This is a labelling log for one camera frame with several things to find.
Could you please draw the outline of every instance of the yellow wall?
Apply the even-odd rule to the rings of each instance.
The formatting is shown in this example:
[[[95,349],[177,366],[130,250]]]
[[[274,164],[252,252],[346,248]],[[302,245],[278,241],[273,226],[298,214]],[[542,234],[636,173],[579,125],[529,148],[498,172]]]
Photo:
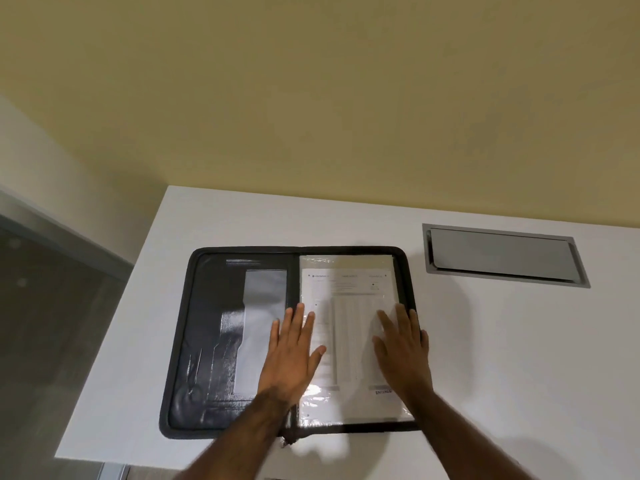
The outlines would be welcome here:
[[[169,183],[640,226],[640,0],[2,6],[0,91],[149,213]]]

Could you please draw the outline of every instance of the gray metal frame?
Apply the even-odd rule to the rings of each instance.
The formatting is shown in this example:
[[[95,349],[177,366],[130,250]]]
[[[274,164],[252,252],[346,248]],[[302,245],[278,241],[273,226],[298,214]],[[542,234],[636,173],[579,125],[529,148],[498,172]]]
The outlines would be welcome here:
[[[578,270],[578,274],[580,275],[580,281],[570,282],[570,281],[563,281],[563,280],[553,280],[549,278],[530,278],[530,277],[519,276],[515,274],[493,274],[493,273],[482,273],[479,271],[457,271],[452,269],[437,268],[437,266],[435,266],[433,263],[433,250],[431,247],[431,229],[459,230],[459,231],[468,231],[468,232],[481,232],[481,233],[488,233],[488,234],[512,235],[512,236],[521,236],[521,237],[537,237],[540,239],[555,239],[555,240],[566,241],[569,244],[569,248],[571,249],[573,261]],[[491,279],[491,280],[517,281],[517,282],[525,282],[525,283],[544,283],[546,285],[591,288],[591,284],[589,283],[589,279],[587,277],[587,272],[585,271],[584,266],[582,265],[582,259],[580,259],[580,253],[578,252],[578,247],[576,246],[574,239],[570,236],[532,234],[532,233],[526,233],[526,232],[508,232],[508,231],[473,228],[473,227],[456,227],[456,226],[441,226],[436,224],[422,224],[422,238],[424,240],[424,258],[426,262],[427,273],[450,274],[453,276],[468,276],[470,278],[485,278],[485,279]]]

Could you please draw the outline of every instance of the person's right hand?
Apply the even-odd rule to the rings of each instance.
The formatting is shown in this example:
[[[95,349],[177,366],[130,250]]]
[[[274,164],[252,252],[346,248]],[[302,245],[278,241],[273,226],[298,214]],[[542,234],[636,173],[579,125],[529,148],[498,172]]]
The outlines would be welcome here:
[[[433,390],[429,370],[429,336],[420,330],[415,310],[406,314],[404,305],[396,305],[398,326],[378,310],[385,331],[384,339],[373,337],[373,347],[382,375],[400,399],[407,404],[410,393],[427,387]]]

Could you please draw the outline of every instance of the gray floor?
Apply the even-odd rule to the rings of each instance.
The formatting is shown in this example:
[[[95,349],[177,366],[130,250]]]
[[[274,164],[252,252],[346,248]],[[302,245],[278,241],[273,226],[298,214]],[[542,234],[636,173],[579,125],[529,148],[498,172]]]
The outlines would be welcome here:
[[[93,480],[53,458],[125,283],[0,229],[0,478]],[[168,479],[132,468],[129,480]]]

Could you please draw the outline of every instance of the white desk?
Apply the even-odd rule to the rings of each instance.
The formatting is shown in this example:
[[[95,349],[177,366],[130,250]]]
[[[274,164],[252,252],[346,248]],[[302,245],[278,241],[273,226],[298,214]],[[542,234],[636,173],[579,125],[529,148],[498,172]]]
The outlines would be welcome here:
[[[570,235],[591,289],[427,274],[422,224]],[[205,246],[402,248],[436,389],[542,478],[640,471],[640,230],[169,187],[57,456],[183,468],[158,417],[187,261]],[[445,479],[420,433],[311,436],[283,479]]]

